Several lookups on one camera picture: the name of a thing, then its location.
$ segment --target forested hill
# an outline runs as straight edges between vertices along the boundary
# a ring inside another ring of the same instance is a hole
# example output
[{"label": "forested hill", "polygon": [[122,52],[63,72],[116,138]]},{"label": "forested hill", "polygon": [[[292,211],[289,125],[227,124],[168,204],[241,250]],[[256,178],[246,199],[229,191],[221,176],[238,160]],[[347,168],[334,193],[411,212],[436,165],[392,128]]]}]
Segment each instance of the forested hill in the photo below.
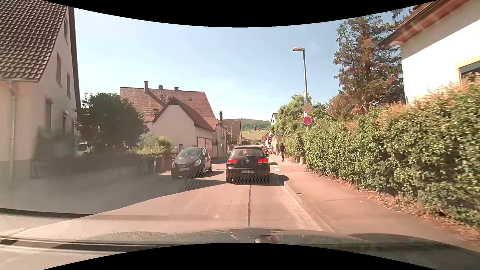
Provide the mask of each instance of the forested hill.
[{"label": "forested hill", "polygon": [[270,121],[254,120],[241,118],[241,127],[243,130],[254,130],[255,127],[261,129],[267,129],[270,126]]}]

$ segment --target red circular sign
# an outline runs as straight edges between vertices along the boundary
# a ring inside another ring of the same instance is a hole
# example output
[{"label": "red circular sign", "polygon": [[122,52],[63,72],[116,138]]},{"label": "red circular sign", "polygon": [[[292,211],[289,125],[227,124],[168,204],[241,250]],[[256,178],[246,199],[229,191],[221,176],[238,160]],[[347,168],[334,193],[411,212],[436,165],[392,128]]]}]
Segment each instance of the red circular sign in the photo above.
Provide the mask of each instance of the red circular sign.
[{"label": "red circular sign", "polygon": [[310,116],[305,116],[305,117],[303,118],[303,123],[304,123],[305,125],[311,124],[311,123],[312,123],[312,118],[311,118]]}]

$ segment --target street sign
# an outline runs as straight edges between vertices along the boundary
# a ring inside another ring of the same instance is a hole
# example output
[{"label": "street sign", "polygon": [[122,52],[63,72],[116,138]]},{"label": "street sign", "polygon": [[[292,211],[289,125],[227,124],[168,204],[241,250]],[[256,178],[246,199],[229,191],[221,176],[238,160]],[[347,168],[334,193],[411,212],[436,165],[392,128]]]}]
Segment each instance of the street sign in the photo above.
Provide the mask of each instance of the street sign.
[{"label": "street sign", "polygon": [[312,118],[311,118],[310,116],[305,116],[305,117],[303,118],[303,123],[304,123],[305,125],[310,125],[310,124],[312,123]]},{"label": "street sign", "polygon": [[305,105],[302,107],[302,110],[304,110],[306,113],[309,113],[311,110],[313,110],[313,107],[312,105],[305,103]]}]

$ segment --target black volkswagen hatchback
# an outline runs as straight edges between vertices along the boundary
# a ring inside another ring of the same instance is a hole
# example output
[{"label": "black volkswagen hatchback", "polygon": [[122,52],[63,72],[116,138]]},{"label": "black volkswagen hatchback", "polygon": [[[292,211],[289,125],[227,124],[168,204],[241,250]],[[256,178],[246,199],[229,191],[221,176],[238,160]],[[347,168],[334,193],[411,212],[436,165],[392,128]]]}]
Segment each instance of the black volkswagen hatchback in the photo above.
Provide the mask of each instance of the black volkswagen hatchback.
[{"label": "black volkswagen hatchback", "polygon": [[269,182],[268,156],[261,146],[234,147],[225,167],[227,183],[237,180]]},{"label": "black volkswagen hatchback", "polygon": [[205,171],[213,170],[212,159],[207,149],[203,147],[185,148],[177,155],[172,162],[172,178],[179,176],[188,177],[199,172],[201,176]]}]

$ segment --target hill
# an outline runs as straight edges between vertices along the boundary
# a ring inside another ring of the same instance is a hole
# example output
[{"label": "hill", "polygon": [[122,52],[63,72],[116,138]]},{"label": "hill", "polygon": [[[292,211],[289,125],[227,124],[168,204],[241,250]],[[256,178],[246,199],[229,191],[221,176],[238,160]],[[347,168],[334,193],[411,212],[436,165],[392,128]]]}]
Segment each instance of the hill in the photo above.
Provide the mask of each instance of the hill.
[{"label": "hill", "polygon": [[258,130],[242,130],[241,135],[246,139],[261,140],[262,136],[265,136],[267,133],[268,133],[267,130],[261,130],[261,131],[258,131]]},{"label": "hill", "polygon": [[255,127],[257,129],[258,128],[267,129],[270,126],[270,121],[247,119],[247,118],[240,118],[240,121],[241,121],[242,130],[254,130]]}]

